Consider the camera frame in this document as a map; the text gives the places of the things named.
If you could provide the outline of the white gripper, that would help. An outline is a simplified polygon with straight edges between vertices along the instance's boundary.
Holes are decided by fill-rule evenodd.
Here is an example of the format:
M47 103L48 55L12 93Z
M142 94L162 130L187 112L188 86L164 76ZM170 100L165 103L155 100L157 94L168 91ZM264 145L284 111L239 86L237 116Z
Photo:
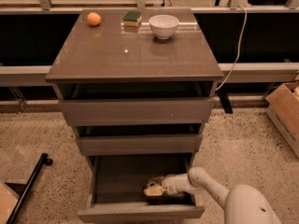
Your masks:
M187 174L179 174L153 177L149 180L147 188L143 192L148 197L158 197L164 193L167 195L183 192L196 194L201 189L202 187L196 187L191 183Z

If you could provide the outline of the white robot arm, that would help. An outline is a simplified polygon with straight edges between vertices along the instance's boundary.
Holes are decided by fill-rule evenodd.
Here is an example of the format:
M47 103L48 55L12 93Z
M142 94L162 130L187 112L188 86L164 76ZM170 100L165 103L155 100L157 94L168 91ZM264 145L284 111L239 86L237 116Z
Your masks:
M224 211L225 224L282 224L263 194L240 184L231 189L213 179L204 168L191 167L187 173L152 178L144 194L159 197L182 192L195 194L204 189Z

